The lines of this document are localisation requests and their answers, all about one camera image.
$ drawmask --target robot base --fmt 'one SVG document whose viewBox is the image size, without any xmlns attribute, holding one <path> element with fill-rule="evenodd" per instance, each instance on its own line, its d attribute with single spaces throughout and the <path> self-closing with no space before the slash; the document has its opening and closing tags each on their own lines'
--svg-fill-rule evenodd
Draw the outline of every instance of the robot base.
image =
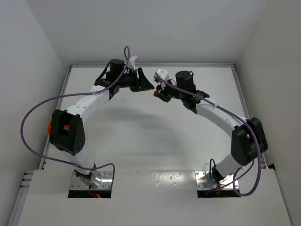
<svg viewBox="0 0 301 226">
<path fill-rule="evenodd" d="M 232 184 L 218 191 L 209 191 L 216 188 L 216 183 L 209 177 L 209 171 L 195 171 L 195 175 L 198 198 L 240 197 L 234 192 Z M 233 175 L 229 175 L 224 180 L 220 181 L 220 185 L 228 184 L 231 181 L 233 181 Z M 238 181 L 235 181 L 235 188 L 239 191 Z"/>
<path fill-rule="evenodd" d="M 94 195 L 99 195 L 100 198 L 111 198 L 112 171 L 99 171 L 101 174 L 101 184 L 99 187 L 91 188 L 83 184 L 79 177 L 73 172 L 70 182 L 68 198 L 95 198 Z"/>
</svg>

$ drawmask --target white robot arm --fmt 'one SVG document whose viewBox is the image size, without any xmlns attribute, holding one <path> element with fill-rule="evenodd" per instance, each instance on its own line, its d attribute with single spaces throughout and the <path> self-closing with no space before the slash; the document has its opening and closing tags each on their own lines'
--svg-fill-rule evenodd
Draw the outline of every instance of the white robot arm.
<svg viewBox="0 0 301 226">
<path fill-rule="evenodd" d="M 168 71 L 158 69 L 157 75 L 172 84 L 169 80 Z M 175 77 L 177 82 L 176 86 L 178 88 L 202 96 L 210 102 L 215 103 L 207 93 L 196 90 L 196 86 L 193 83 L 193 72 L 181 71 L 178 72 Z M 158 80 L 157 76 L 155 76 L 154 79 L 158 83 L 156 91 L 154 92 L 155 97 L 160 98 L 164 102 L 169 102 L 172 98 L 180 99 L 186 108 L 195 114 L 207 118 L 232 138 L 230 154 L 212 168 L 213 182 L 219 183 L 219 181 L 223 180 L 226 176 L 241 166 L 249 164 L 257 157 L 253 138 L 249 135 L 248 129 L 241 121 L 208 102 L 167 86 Z M 261 153 L 265 152 L 268 149 L 268 144 L 260 120 L 255 117 L 252 119 L 240 118 L 251 126 L 259 141 Z"/>
<path fill-rule="evenodd" d="M 132 92 L 154 89 L 154 86 L 145 78 L 142 68 L 135 68 L 135 58 L 136 56 L 130 59 L 131 64 L 127 73 L 124 73 L 116 85 L 109 90 L 97 93 L 110 86 L 120 75 L 124 68 L 122 60 L 113 59 L 109 62 L 91 88 L 92 95 L 84 96 L 67 109 L 63 111 L 57 109 L 52 114 L 52 120 L 48 126 L 50 143 L 63 151 L 75 165 L 88 168 L 77 167 L 75 172 L 84 183 L 91 187 L 98 186 L 98 174 L 96 170 L 89 170 L 95 168 L 95 164 L 90 160 L 84 148 L 86 139 L 83 124 L 100 105 L 112 99 L 120 88 L 128 87 Z"/>
</svg>

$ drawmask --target white enclosure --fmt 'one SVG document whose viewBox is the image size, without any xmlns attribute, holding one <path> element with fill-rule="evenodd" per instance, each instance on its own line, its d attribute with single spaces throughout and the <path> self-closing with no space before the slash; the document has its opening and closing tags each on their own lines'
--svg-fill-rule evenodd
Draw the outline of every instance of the white enclosure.
<svg viewBox="0 0 301 226">
<path fill-rule="evenodd" d="M 226 108 L 244 114 L 231 67 L 161 68 L 168 70 L 171 78 L 181 70 L 193 71 L 197 88 Z M 64 92 L 89 90 L 102 70 L 72 68 Z M 157 67 L 143 70 L 151 80 Z M 78 99 L 64 98 L 60 108 Z M 263 170 L 258 190 L 250 197 L 197 197 L 194 170 L 208 170 L 210 158 L 221 161 L 230 152 L 230 138 L 180 101 L 164 103 L 153 97 L 152 91 L 132 93 L 122 89 L 84 127 L 85 147 L 95 163 L 116 165 L 112 198 L 67 198 L 73 168 L 47 160 L 44 170 L 36 170 L 33 175 L 20 226 L 87 222 L 114 226 L 290 225 L 272 169 Z M 46 145 L 45 153 L 65 158 L 52 145 Z M 240 180 L 242 192 L 250 189 L 255 175 L 256 167 Z"/>
</svg>

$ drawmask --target purple cable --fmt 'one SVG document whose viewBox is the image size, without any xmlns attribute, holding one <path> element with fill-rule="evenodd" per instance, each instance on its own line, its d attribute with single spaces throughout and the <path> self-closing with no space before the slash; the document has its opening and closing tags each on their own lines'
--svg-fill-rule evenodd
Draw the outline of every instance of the purple cable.
<svg viewBox="0 0 301 226">
<path fill-rule="evenodd" d="M 202 96 L 200 96 L 200 95 L 198 95 L 198 94 L 195 94 L 195 93 L 191 93 L 191 92 L 185 91 L 185 90 L 183 90 L 183 89 L 180 89 L 180 88 L 178 88 L 178 87 L 176 87 L 176 86 L 174 86 L 174 85 L 172 85 L 172 84 L 166 82 L 164 79 L 162 79 L 162 78 L 158 75 L 158 73 L 155 73 L 155 76 L 156 76 L 156 78 L 157 78 L 158 80 L 160 80 L 161 82 L 165 83 L 167 86 L 169 86 L 169 87 L 171 87 L 171 88 L 173 88 L 173 89 L 175 89 L 175 90 L 177 90 L 177 91 L 180 91 L 180 92 L 182 92 L 182 93 L 186 93 L 186 94 L 191 95 L 191 96 L 193 96 L 193 97 L 197 97 L 197 98 L 199 98 L 199 99 L 201 99 L 201 100 L 203 100 L 203 101 L 205 101 L 205 102 L 207 102 L 207 103 L 209 103 L 209 104 L 215 106 L 215 103 L 213 103 L 213 102 L 211 102 L 211 101 L 209 101 L 209 100 L 203 98 Z M 241 121 L 241 122 L 248 128 L 248 130 L 250 131 L 251 136 L 252 136 L 252 138 L 253 138 L 253 140 L 254 140 L 254 142 L 255 142 L 256 152 L 257 152 L 257 158 L 258 158 L 258 171 L 257 171 L 256 181 L 255 181 L 255 183 L 254 183 L 254 186 L 252 187 L 252 189 L 251 189 L 248 193 L 241 194 L 241 193 L 239 193 L 239 192 L 237 191 L 237 194 L 240 195 L 240 196 L 249 196 L 249 195 L 253 194 L 254 191 L 256 190 L 256 188 L 257 188 L 257 186 L 258 186 L 258 184 L 259 184 L 259 181 L 260 181 L 260 176 L 261 176 L 261 152 L 260 152 L 260 148 L 259 148 L 259 143 L 258 143 L 257 137 L 256 137 L 254 131 L 252 130 L 252 128 L 251 128 L 251 127 L 250 127 L 243 119 L 241 119 L 238 115 L 236 115 L 236 114 L 234 114 L 234 113 L 228 111 L 227 109 L 225 109 L 225 108 L 223 108 L 223 107 L 221 107 L 221 106 L 216 106 L 216 108 L 221 109 L 221 110 L 224 111 L 225 113 L 227 113 L 227 114 L 229 114 L 229 115 L 231 115 L 231 116 L 237 118 L 239 121 Z"/>
<path fill-rule="evenodd" d="M 236 177 L 236 175 L 238 174 L 238 172 L 239 172 L 240 170 L 241 170 L 241 168 L 239 168 L 238 170 L 236 170 L 236 172 L 234 173 L 233 178 Z M 241 194 L 238 190 L 236 190 L 234 181 L 233 181 L 232 183 L 233 183 L 233 189 L 234 189 L 235 194 L 240 195 L 240 196 L 247 196 L 247 194 Z"/>
<path fill-rule="evenodd" d="M 128 46 L 125 46 L 124 48 L 124 55 L 127 59 L 126 63 L 125 63 L 125 66 L 122 70 L 122 72 L 120 73 L 120 75 L 117 77 L 117 79 L 111 84 L 109 85 L 108 87 L 100 90 L 100 91 L 97 91 L 95 92 L 96 94 L 98 93 L 102 93 L 106 90 L 109 90 L 111 87 L 113 87 L 117 82 L 118 80 L 122 77 L 123 73 L 126 71 L 127 69 L 127 65 L 128 65 L 128 62 L 129 62 L 129 56 L 130 56 L 130 48 Z M 26 142 L 25 138 L 24 138 L 24 124 L 25 124 L 25 121 L 26 119 L 28 118 L 28 116 L 35 110 L 37 109 L 39 106 L 43 105 L 44 103 L 47 103 L 51 100 L 55 100 L 55 99 L 59 99 L 59 98 L 63 98 L 63 97 L 74 97 L 74 96 L 88 96 L 88 95 L 94 95 L 94 93 L 72 93 L 72 94 L 65 94 L 65 95 L 60 95 L 60 96 L 56 96 L 56 97 L 52 97 L 52 98 L 49 98 L 49 99 L 46 99 L 40 103 L 38 103 L 37 105 L 35 105 L 32 109 L 29 110 L 29 112 L 24 116 L 22 122 L 21 122 L 21 128 L 20 128 L 20 134 L 21 134 L 21 139 L 24 143 L 24 145 L 27 147 L 28 150 L 30 150 L 32 153 L 34 153 L 35 155 L 41 157 L 41 158 L 44 158 L 44 159 L 49 159 L 49 160 L 53 160 L 53 161 L 58 161 L 58 162 L 62 162 L 62 163 L 66 163 L 66 164 L 69 164 L 69 165 L 72 165 L 72 166 L 75 166 L 75 167 L 78 167 L 80 169 L 83 169 L 83 170 L 98 170 L 100 168 L 103 168 L 103 167 L 106 167 L 106 166 L 109 166 L 111 165 L 113 167 L 113 175 L 112 175 L 112 184 L 111 184 L 111 191 L 112 191 L 112 187 L 113 187 L 113 181 L 114 181 L 114 177 L 115 177 L 115 165 L 113 163 L 108 163 L 108 164 L 105 164 L 105 165 L 102 165 L 102 166 L 99 166 L 99 167 L 95 167 L 95 168 L 86 168 L 86 167 L 82 167 L 82 166 L 78 166 L 78 165 L 75 165 L 74 163 L 72 162 L 69 162 L 69 161 L 64 161 L 64 160 L 61 160 L 61 159 L 56 159 L 56 158 L 51 158 L 51 157 L 48 157 L 46 155 L 42 155 L 36 151 L 34 151 L 29 145 L 28 143 Z"/>
</svg>

